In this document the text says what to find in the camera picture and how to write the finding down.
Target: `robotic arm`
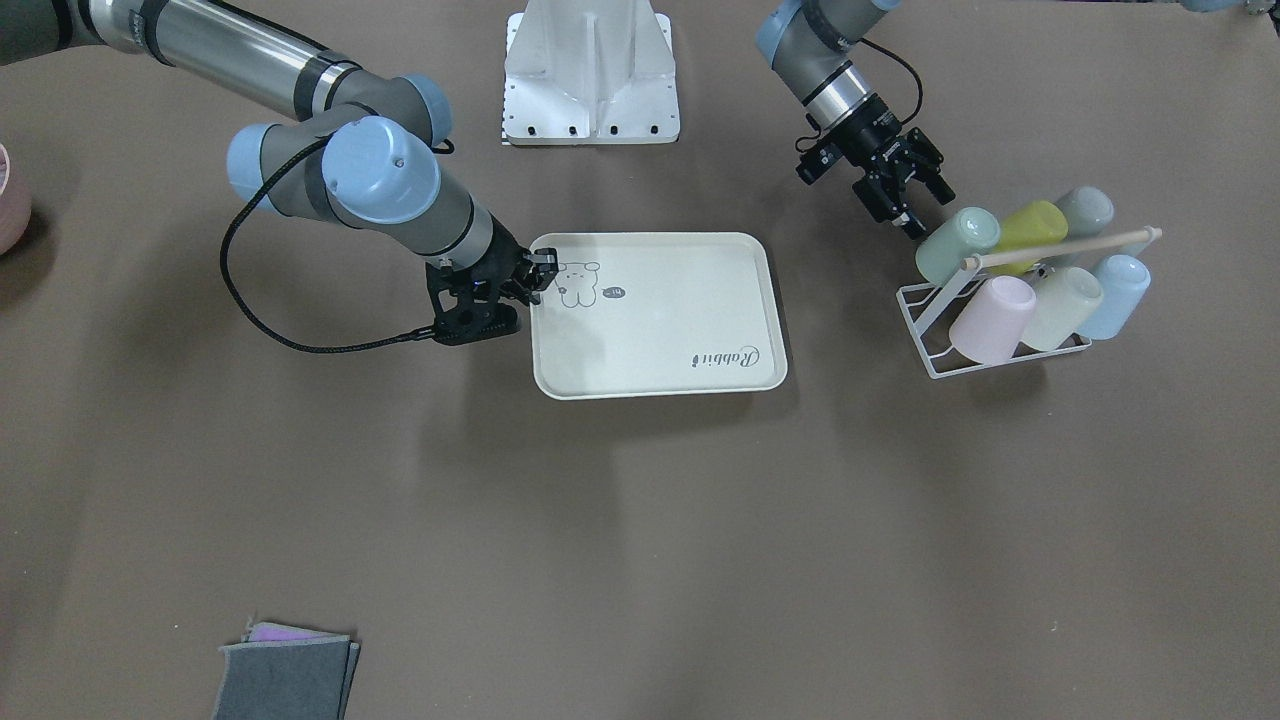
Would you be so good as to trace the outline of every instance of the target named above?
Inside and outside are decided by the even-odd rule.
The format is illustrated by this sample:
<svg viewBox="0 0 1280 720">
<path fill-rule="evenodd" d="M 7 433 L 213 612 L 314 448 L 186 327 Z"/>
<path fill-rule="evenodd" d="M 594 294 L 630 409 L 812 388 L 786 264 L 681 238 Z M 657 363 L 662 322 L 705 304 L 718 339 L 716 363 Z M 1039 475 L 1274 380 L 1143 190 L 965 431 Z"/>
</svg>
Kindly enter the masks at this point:
<svg viewBox="0 0 1280 720">
<path fill-rule="evenodd" d="M 453 119 L 443 91 L 424 76 L 381 78 L 221 0 L 0 0 L 0 65 L 109 45 L 298 120 L 250 126 L 232 141 L 227 170 L 246 201 L 289 158 L 328 138 L 259 208 L 379 231 L 417 254 L 440 343 L 517 331 L 518 315 L 502 300 L 536 304 L 556 275 L 554 250 L 521 247 L 436 163 L 433 147 L 445 142 Z"/>
<path fill-rule="evenodd" d="M 919 128 L 902 123 L 849 60 L 849 50 L 901 0 L 786 0 L 755 42 L 808 113 L 819 140 L 796 172 L 813 184 L 841 158 L 861 168 L 854 192 L 877 222 L 911 238 L 927 234 L 906 204 L 906 184 L 920 181 L 938 202 L 955 200 L 942 179 L 942 154 Z"/>
</svg>

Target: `rectangular tray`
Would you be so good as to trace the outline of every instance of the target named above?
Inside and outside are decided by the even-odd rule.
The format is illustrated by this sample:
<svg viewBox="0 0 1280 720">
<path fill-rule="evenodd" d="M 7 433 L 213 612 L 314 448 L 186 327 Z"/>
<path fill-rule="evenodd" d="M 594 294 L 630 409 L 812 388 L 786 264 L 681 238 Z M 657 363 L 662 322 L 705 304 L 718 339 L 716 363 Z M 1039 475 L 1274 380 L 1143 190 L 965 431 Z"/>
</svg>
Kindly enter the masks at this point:
<svg viewBox="0 0 1280 720">
<path fill-rule="evenodd" d="M 557 400 L 758 392 L 787 375 L 764 247 L 742 233 L 553 233 L 531 309 L 534 378 Z"/>
</svg>

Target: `gray cloth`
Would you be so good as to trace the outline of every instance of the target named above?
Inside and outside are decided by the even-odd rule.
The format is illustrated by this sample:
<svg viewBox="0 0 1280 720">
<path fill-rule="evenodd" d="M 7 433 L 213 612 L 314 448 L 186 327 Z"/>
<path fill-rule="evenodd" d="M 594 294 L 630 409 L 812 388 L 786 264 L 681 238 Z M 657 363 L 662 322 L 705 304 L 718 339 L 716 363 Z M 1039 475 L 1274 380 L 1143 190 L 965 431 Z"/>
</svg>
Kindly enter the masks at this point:
<svg viewBox="0 0 1280 720">
<path fill-rule="evenodd" d="M 220 648 L 227 673 L 214 720 L 340 720 L 360 646 L 347 635 Z"/>
</svg>

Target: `cartoon animal drawing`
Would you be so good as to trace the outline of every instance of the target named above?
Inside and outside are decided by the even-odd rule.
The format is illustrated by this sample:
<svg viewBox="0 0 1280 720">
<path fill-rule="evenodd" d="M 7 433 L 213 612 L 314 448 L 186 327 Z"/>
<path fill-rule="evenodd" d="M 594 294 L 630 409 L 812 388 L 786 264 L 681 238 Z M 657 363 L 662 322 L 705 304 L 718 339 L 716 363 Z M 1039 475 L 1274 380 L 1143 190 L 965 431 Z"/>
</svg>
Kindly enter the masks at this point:
<svg viewBox="0 0 1280 720">
<path fill-rule="evenodd" d="M 556 290 L 566 307 L 595 305 L 595 284 L 600 282 L 599 263 L 561 263 L 556 274 Z"/>
</svg>

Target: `light purple cup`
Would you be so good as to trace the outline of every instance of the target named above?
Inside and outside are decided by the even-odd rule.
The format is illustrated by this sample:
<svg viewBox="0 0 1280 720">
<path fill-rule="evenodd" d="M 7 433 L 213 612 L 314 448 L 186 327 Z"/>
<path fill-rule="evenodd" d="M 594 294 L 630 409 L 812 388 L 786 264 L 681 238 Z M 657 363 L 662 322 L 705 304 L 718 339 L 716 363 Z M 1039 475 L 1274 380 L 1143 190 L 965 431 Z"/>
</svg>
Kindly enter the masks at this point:
<svg viewBox="0 0 1280 720">
<path fill-rule="evenodd" d="M 1034 314 L 1032 286 L 1012 275 L 996 275 L 978 288 L 951 324 L 951 345 L 974 363 L 1007 363 Z"/>
<path fill-rule="evenodd" d="M 14 172 L 9 151 L 0 145 L 0 255 L 8 252 L 31 222 L 31 191 Z"/>
</svg>

